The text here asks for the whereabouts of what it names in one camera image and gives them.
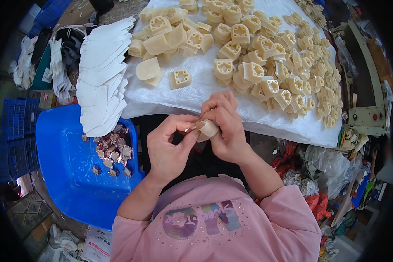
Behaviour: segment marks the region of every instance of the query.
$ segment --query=white sheet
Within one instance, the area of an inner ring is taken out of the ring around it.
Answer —
[[[178,0],[150,0],[147,6],[153,5],[155,8],[162,6],[165,8],[177,7],[178,2]],[[310,22],[312,27],[315,26],[294,0],[255,0],[255,8],[266,13],[268,17],[278,16],[282,18],[282,15],[291,15],[298,12],[303,19]],[[206,21],[201,9],[197,15],[188,15],[188,17],[195,23]],[[142,30],[143,27],[141,20],[138,20],[134,32]],[[286,29],[296,31],[297,27],[288,25],[283,21],[279,31],[283,32]],[[320,36],[321,38],[325,37],[322,31]],[[199,115],[201,104],[211,94],[225,90],[217,85],[216,78],[213,75],[213,60],[216,58],[219,49],[218,46],[213,45],[206,54],[198,51],[192,57],[183,58],[182,52],[180,52],[167,63],[159,60],[160,67],[166,69],[166,73],[157,87],[153,87],[136,77],[135,68],[142,61],[142,58],[131,57],[126,70],[129,85],[124,93],[127,106],[121,117],[132,118],[147,114]],[[335,49],[332,46],[329,49],[334,60]],[[171,90],[168,73],[178,69],[189,71],[192,74],[193,81],[188,87]],[[239,101],[237,112],[241,115],[243,125],[247,131],[325,148],[332,148],[337,144],[341,119],[334,128],[328,130],[322,125],[321,120],[316,119],[315,110],[309,111],[304,119],[294,120],[283,112],[268,113],[251,95],[236,94],[236,97]]]

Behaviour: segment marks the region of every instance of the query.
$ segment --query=blue crate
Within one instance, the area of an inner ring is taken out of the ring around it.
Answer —
[[[25,134],[35,133],[36,121],[41,111],[39,99],[28,98],[26,100]]]
[[[35,171],[39,168],[38,152],[36,150],[35,137],[25,138],[25,148],[29,172]]]
[[[3,102],[2,132],[7,140],[23,138],[25,134],[26,101],[5,99]]]
[[[25,140],[17,139],[7,142],[7,154],[10,174],[13,179],[17,179],[29,173],[26,158]]]
[[[9,171],[6,138],[0,135],[0,183],[7,183],[12,180],[13,178]]]
[[[42,30],[42,26],[33,25],[32,28],[31,28],[31,30],[30,30],[29,33],[27,34],[27,36],[28,36],[30,39],[32,39],[32,38],[34,38],[34,37],[36,37],[36,36],[39,36],[39,33],[41,32],[41,30]]]
[[[46,28],[53,28],[72,0],[48,0],[34,22]]]

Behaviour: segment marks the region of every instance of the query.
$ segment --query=person in background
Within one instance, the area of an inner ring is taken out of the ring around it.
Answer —
[[[321,232],[296,185],[246,142],[238,102],[230,91],[214,93],[201,116],[170,115],[147,136],[151,170],[118,209],[111,262],[125,261],[317,261]],[[225,174],[196,176],[162,189],[181,175],[199,131],[172,144],[176,131],[199,119],[220,126],[213,153],[240,168],[260,202],[242,181]]]

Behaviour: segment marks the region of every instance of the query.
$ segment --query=blue plastic bin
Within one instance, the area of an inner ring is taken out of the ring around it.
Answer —
[[[2,132],[7,140],[23,138],[25,134],[26,101],[5,99],[3,102]]]
[[[120,174],[112,177],[99,159],[93,139],[82,141],[80,115],[78,104],[52,108],[39,115],[35,133],[39,164],[49,195],[65,215],[111,231],[121,202],[144,178],[138,165],[135,126],[130,119],[119,119],[131,138],[132,158],[127,167],[132,176],[127,178],[122,164],[115,164]],[[100,175],[92,172],[93,164],[102,169]]]
[[[31,30],[28,32],[27,36],[28,36],[30,39],[32,39],[32,38],[34,38],[34,37],[36,37],[36,36],[39,36],[39,33],[41,32],[41,30],[42,30],[42,26],[33,25],[32,28],[31,28]]]
[[[9,170],[13,179],[16,180],[17,178],[29,173],[25,140],[17,139],[8,141],[7,148]]]
[[[39,99],[28,98],[26,100],[25,134],[35,133],[36,121],[41,111]]]
[[[25,138],[26,160],[28,161],[29,172],[39,168],[38,152],[36,150],[35,137]]]
[[[46,28],[54,28],[58,19],[71,4],[72,0],[48,0],[36,16],[34,22]]]
[[[6,138],[0,135],[0,183],[7,183],[13,180],[9,172],[7,150]]]

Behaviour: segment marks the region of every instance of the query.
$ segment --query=woman's right hand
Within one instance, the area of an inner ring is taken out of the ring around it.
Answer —
[[[237,106],[231,91],[214,93],[202,104],[201,120],[209,119],[220,126],[221,132],[210,138],[213,153],[221,160],[242,165],[250,161],[254,152],[246,142]]]

